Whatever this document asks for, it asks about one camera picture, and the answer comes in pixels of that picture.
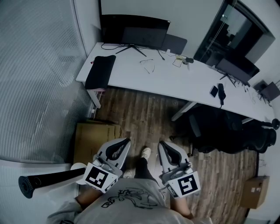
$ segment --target desk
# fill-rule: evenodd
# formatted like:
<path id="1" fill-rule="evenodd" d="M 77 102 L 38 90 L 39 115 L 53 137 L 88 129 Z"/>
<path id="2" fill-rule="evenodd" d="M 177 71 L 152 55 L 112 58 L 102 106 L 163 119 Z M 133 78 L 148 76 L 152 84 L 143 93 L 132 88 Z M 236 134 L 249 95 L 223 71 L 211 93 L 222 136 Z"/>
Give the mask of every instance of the desk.
<path id="1" fill-rule="evenodd" d="M 85 61 L 76 81 L 85 83 L 91 69 L 91 61 L 96 56 L 114 55 L 122 47 L 115 50 L 103 50 L 102 43 L 97 43 Z M 109 80 L 110 86 L 134 89 L 150 93 L 166 95 L 174 98 L 189 101 L 173 117 L 172 121 L 178 119 L 184 112 L 192 108 L 196 103 L 205 104 L 219 108 L 220 100 L 218 95 L 213 98 L 209 92 L 213 85 L 222 83 L 227 95 L 222 109 L 244 115 L 251 119 L 271 122 L 275 118 L 273 108 L 263 100 L 259 100 L 257 92 L 252 87 L 244 87 L 241 84 L 234 87 L 229 79 L 219 80 L 223 75 L 213 70 L 208 65 L 198 61 L 181 67 L 172 65 L 175 56 L 161 54 L 156 50 L 143 49 L 143 56 L 134 49 L 128 49 L 116 55 L 116 60 Z M 154 72 L 149 74 L 140 61 L 153 59 L 155 64 Z M 88 91 L 95 105 L 100 108 L 100 103 L 93 91 Z"/>

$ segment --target white sneaker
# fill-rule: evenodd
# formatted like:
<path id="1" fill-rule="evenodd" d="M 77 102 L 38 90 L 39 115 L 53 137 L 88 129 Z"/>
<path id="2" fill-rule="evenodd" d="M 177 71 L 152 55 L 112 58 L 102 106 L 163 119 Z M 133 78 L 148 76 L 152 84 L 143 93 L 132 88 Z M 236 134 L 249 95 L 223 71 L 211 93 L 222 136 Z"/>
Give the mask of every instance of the white sneaker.
<path id="1" fill-rule="evenodd" d="M 127 170 L 124 172 L 122 178 L 132 178 L 132 172 L 131 170 Z"/>
<path id="2" fill-rule="evenodd" d="M 143 149 L 141 153 L 141 158 L 145 158 L 148 161 L 150 155 L 151 155 L 151 149 L 147 147 Z"/>

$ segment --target desk leg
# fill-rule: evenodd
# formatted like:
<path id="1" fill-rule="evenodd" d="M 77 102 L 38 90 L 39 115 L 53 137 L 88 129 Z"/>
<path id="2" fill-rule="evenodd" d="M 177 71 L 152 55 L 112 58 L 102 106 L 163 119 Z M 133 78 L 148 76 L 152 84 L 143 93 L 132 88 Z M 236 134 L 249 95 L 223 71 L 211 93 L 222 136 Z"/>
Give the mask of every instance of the desk leg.
<path id="1" fill-rule="evenodd" d="M 100 109 L 101 108 L 101 104 L 96 96 L 96 91 L 90 91 L 87 90 L 88 94 L 90 95 L 94 105 L 96 106 L 96 108 Z"/>
<path id="2" fill-rule="evenodd" d="M 172 118 L 171 121 L 177 120 L 179 117 L 183 115 L 183 113 L 187 112 L 190 110 L 196 103 L 195 102 L 188 102 L 185 106 L 182 107 L 181 110 L 179 110 Z"/>
<path id="3" fill-rule="evenodd" d="M 245 118 L 244 120 L 242 120 L 242 124 L 245 124 L 245 123 L 247 123 L 249 121 L 252 121 L 252 120 L 253 120 L 253 118 Z"/>

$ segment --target black pants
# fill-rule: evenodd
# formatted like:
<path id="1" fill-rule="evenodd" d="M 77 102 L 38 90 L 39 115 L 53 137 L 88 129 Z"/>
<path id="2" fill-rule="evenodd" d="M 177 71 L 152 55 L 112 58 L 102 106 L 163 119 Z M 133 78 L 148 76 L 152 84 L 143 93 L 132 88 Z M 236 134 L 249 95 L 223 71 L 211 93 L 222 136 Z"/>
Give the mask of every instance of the black pants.
<path id="1" fill-rule="evenodd" d="M 136 163 L 135 176 L 138 179 L 150 179 L 158 183 L 148 170 L 148 162 L 145 158 L 140 158 Z"/>

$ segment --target phone screen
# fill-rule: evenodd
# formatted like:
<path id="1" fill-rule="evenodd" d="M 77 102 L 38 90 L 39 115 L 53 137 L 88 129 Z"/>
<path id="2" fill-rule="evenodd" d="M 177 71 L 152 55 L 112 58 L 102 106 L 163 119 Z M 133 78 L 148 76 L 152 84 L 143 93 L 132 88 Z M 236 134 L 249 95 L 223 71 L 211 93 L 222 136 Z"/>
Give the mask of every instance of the phone screen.
<path id="1" fill-rule="evenodd" d="M 218 91 L 219 91 L 218 88 L 216 86 L 213 86 L 210 94 L 215 98 L 217 93 L 218 93 Z"/>

